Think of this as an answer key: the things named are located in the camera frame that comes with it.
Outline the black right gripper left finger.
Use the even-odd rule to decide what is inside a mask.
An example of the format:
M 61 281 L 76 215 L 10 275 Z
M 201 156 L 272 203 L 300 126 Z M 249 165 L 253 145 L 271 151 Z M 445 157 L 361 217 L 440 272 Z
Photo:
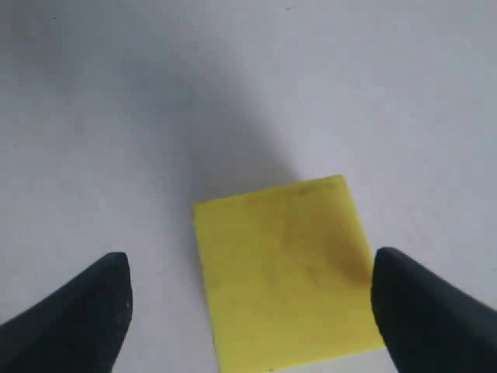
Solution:
M 1 325 L 3 372 L 111 372 L 133 315 L 125 253 L 107 253 Z

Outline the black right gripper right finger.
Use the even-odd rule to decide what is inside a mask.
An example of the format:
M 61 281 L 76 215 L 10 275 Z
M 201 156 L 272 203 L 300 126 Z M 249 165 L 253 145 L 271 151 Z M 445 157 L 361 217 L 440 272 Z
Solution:
M 496 370 L 496 311 L 400 250 L 376 252 L 370 299 L 397 371 Z

